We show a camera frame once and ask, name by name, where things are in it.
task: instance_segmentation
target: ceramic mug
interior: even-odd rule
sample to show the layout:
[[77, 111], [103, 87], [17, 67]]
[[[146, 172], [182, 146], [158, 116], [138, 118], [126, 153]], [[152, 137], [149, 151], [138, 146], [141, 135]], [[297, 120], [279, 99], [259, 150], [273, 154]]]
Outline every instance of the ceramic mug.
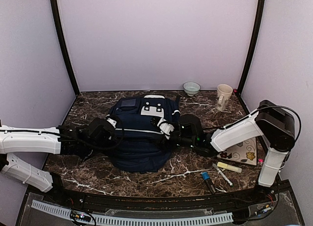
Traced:
[[228, 101], [233, 93], [233, 88], [227, 84], [217, 86], [217, 98], [215, 108], [219, 111], [225, 110]]

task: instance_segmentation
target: backpack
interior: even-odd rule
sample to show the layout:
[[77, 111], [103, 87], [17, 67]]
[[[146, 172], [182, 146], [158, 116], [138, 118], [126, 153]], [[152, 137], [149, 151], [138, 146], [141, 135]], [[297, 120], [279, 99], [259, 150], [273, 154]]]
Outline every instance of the backpack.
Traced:
[[162, 117], [178, 123], [179, 97], [176, 101], [161, 95], [122, 98], [109, 115], [116, 115], [122, 121], [116, 126], [116, 137], [122, 136], [124, 128], [122, 142], [106, 153], [115, 167], [128, 172], [157, 172], [170, 158], [172, 147], [151, 120]]

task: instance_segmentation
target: patterned notebook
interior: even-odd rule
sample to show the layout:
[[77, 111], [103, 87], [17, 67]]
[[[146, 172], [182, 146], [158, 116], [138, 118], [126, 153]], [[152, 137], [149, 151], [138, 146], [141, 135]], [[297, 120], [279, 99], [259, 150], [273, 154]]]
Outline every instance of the patterned notebook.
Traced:
[[244, 142], [236, 144], [226, 149], [224, 152], [220, 152], [217, 155], [217, 157], [229, 161], [235, 161], [256, 166], [257, 164], [256, 138], [248, 139]]

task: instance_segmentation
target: brown marble surface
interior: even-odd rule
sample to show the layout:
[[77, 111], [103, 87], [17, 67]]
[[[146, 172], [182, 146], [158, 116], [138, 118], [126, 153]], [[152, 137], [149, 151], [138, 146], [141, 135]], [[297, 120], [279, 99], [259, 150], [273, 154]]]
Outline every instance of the brown marble surface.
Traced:
[[[226, 111], [214, 108], [215, 91], [201, 91], [194, 97], [183, 91], [121, 91], [121, 92], [84, 92], [76, 99], [65, 125], [89, 124], [95, 117], [103, 118], [109, 108], [120, 98], [135, 95], [161, 94], [175, 99], [181, 96], [181, 114], [192, 113], [201, 119], [203, 127], [221, 126], [232, 123], [245, 115], [236, 96], [232, 95]], [[265, 153], [258, 143], [258, 158]], [[129, 197], [187, 197], [209, 194], [201, 177], [207, 171], [217, 189], [237, 191], [252, 188], [262, 167], [234, 164], [243, 169], [242, 173], [225, 170], [224, 173], [234, 183], [230, 187], [226, 181], [212, 169], [216, 158], [205, 158], [190, 148], [175, 150], [172, 157], [157, 173], [128, 173], [115, 168], [103, 155], [81, 162], [77, 156], [50, 155], [45, 170], [55, 172], [62, 177], [65, 188], [96, 194]]]

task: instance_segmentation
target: white wall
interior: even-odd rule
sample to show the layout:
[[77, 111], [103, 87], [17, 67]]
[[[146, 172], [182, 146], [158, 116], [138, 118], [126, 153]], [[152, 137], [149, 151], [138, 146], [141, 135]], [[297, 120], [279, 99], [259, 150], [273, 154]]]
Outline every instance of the white wall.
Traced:
[[[22, 128], [60, 124], [73, 100], [49, 0], [0, 0], [0, 119]], [[41, 168], [46, 154], [19, 154]], [[0, 222], [13, 226], [26, 185], [0, 174]]]
[[59, 0], [81, 91], [237, 87], [257, 0]]
[[266, 0], [243, 99], [263, 99], [296, 110], [303, 132], [282, 178], [290, 179], [306, 221], [313, 225], [313, 0]]

